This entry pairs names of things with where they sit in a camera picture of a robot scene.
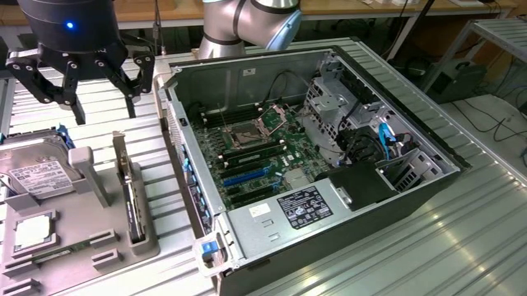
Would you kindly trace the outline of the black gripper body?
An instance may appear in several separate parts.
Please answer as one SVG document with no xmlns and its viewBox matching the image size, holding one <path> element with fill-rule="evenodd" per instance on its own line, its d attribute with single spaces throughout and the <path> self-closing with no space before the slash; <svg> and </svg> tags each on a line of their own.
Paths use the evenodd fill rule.
<svg viewBox="0 0 527 296">
<path fill-rule="evenodd" d="M 19 1 L 19 6 L 37 38 L 39 61 L 52 62 L 72 54 L 124 61 L 128 50 L 112 1 Z"/>
</svg>

